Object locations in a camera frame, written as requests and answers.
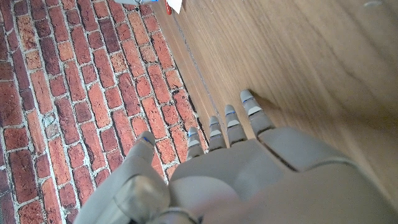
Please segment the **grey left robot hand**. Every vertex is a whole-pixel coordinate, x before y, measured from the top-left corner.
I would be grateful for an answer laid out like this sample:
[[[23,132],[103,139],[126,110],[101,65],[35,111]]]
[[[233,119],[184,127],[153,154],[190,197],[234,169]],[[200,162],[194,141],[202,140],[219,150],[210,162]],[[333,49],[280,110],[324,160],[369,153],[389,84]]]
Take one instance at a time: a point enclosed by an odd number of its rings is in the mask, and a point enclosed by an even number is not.
[[[75,222],[397,222],[396,210],[349,157],[300,131],[275,127],[250,91],[240,98],[254,138],[227,105],[227,131],[211,117],[204,152],[191,128],[186,161],[165,182],[151,166],[154,135],[144,131]]]

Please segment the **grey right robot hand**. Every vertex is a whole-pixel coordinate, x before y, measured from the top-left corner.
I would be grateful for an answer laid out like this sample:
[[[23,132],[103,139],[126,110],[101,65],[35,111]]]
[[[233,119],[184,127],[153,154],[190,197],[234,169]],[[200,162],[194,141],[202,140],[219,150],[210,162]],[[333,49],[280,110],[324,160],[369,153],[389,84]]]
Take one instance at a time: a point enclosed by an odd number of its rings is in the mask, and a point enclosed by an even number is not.
[[[119,4],[129,4],[129,5],[141,5],[141,4],[150,4],[152,2],[157,2],[158,0],[114,0]]]

